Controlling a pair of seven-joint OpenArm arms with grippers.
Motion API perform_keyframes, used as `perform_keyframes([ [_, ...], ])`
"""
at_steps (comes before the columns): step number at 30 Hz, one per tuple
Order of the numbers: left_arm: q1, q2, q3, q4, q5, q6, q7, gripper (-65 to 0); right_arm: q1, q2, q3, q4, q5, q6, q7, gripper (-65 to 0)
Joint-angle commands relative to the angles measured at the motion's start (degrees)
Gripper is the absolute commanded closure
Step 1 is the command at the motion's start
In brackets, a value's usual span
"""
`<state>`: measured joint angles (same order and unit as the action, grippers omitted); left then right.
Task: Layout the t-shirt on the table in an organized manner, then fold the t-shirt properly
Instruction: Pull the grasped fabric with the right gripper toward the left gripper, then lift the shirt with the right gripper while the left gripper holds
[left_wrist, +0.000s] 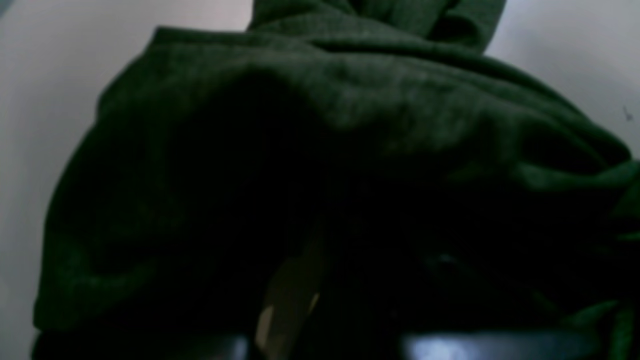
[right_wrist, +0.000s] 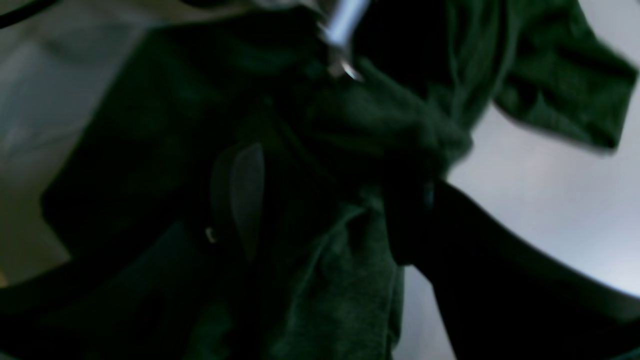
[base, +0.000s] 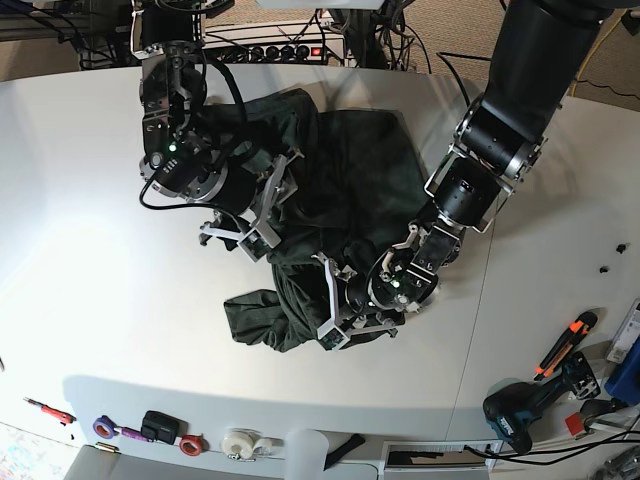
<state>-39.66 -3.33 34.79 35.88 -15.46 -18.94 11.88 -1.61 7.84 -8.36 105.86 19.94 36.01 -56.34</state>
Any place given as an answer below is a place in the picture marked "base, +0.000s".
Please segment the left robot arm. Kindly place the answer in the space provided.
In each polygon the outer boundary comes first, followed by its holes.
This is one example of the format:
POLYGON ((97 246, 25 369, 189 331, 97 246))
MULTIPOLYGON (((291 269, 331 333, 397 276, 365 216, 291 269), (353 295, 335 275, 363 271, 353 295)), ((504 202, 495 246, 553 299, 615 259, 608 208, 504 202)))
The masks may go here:
POLYGON ((426 307, 441 268, 455 261, 464 234, 483 233, 541 153, 544 133, 604 21, 633 1, 512 1, 490 60, 488 82, 457 125, 447 155, 430 175, 427 201, 408 235, 363 275, 338 286, 323 258, 330 317, 317 329, 327 351, 361 335, 394 333, 404 314, 426 307))

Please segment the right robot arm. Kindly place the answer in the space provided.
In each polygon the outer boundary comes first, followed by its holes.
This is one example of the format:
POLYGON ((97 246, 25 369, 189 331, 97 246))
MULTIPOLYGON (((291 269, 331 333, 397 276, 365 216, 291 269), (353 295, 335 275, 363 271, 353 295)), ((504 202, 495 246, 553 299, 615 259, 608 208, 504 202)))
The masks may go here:
POLYGON ((142 190, 206 208, 212 238, 257 262, 281 242, 269 218, 297 189, 288 171, 301 158, 272 123, 250 120, 230 69, 206 54, 203 21, 230 1, 134 1, 130 49, 140 61, 144 109, 142 190))

